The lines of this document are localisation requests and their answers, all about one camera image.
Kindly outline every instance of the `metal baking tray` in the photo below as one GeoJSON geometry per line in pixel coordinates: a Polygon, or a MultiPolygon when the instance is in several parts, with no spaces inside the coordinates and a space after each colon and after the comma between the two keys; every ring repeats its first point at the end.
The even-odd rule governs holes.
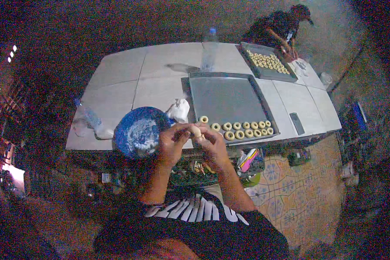
{"type": "Polygon", "coordinates": [[[254,76],[226,72],[190,72],[189,84],[195,120],[207,116],[209,125],[221,125],[222,134],[225,133],[222,126],[226,122],[271,122],[274,130],[272,135],[226,140],[227,144],[262,140],[280,134],[254,76]]]}
{"type": "Polygon", "coordinates": [[[283,58],[280,52],[275,52],[274,48],[270,48],[263,45],[257,45],[247,42],[240,43],[240,51],[241,54],[244,57],[244,60],[246,61],[247,65],[249,65],[251,71],[253,72],[254,76],[256,78],[262,79],[262,80],[279,80],[279,81],[286,81],[286,82],[296,82],[298,80],[298,77],[293,72],[291,67],[287,65],[286,60],[283,58]],[[257,67],[254,65],[253,61],[249,57],[247,50],[250,50],[253,53],[261,54],[261,55],[267,55],[274,54],[277,56],[277,58],[281,61],[283,66],[286,67],[286,69],[289,71],[290,74],[284,74],[279,73],[276,70],[271,70],[269,68],[262,68],[257,67]]]}

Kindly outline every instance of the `black cap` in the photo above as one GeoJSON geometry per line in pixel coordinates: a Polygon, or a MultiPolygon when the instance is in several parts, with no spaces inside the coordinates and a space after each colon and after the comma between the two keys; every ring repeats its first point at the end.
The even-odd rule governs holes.
{"type": "Polygon", "coordinates": [[[306,5],[293,5],[290,9],[296,10],[303,18],[308,20],[311,25],[314,25],[311,19],[311,11],[309,11],[309,8],[306,5]]]}

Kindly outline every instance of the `blue bowl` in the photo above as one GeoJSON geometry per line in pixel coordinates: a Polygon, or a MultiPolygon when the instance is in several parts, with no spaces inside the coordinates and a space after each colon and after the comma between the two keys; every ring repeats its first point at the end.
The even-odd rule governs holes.
{"type": "Polygon", "coordinates": [[[171,127],[171,120],[154,107],[139,107],[130,111],[114,130],[114,148],[127,158],[153,156],[159,134],[171,127]]]}

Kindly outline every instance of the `white table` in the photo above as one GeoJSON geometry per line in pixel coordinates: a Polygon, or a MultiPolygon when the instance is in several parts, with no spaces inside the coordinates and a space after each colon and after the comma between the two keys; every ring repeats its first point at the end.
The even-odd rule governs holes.
{"type": "MultiPolygon", "coordinates": [[[[151,106],[166,111],[175,99],[184,97],[182,78],[187,66],[201,64],[201,43],[174,43],[131,49],[105,56],[93,74],[81,99],[114,129],[132,109],[151,106]]],[[[215,70],[251,74],[235,44],[219,43],[215,70]]],[[[315,71],[296,83],[256,79],[269,104],[280,135],[260,143],[306,137],[341,128],[333,104],[315,71]],[[298,135],[289,116],[296,112],[305,133],[298,135]]],[[[257,143],[246,141],[241,144],[257,143]]],[[[189,140],[184,148],[192,148],[189,140]]],[[[85,137],[74,130],[68,135],[68,150],[111,150],[112,141],[98,141],[92,129],[85,137]]]]}

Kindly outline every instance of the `plastic bottle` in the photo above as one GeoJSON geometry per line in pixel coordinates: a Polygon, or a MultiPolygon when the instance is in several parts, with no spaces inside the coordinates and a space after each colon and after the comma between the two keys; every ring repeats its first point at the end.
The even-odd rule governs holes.
{"type": "Polygon", "coordinates": [[[212,72],[215,69],[215,55],[218,46],[217,31],[215,28],[210,28],[210,33],[202,42],[202,72],[212,72]]]}
{"type": "Polygon", "coordinates": [[[78,99],[74,100],[74,104],[76,106],[76,112],[79,113],[79,122],[81,119],[84,119],[86,124],[88,124],[91,128],[94,129],[95,134],[97,137],[101,139],[110,139],[113,138],[114,131],[108,130],[104,127],[103,122],[101,119],[97,116],[97,114],[89,107],[84,107],[78,99]]]}

